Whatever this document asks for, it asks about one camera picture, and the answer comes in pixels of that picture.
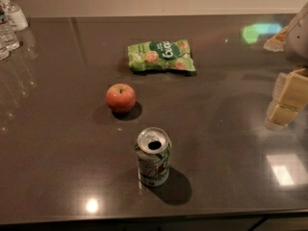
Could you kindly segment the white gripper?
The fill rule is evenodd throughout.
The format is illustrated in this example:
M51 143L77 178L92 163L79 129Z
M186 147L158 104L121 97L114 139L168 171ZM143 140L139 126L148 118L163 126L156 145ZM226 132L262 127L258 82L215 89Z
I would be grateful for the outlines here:
M288 27L282 28L265 42L264 48L271 52L284 51L286 59L293 64L308 64L308 2ZM270 130L279 131L288 126L307 105L308 69L280 72L272 91L264 125Z

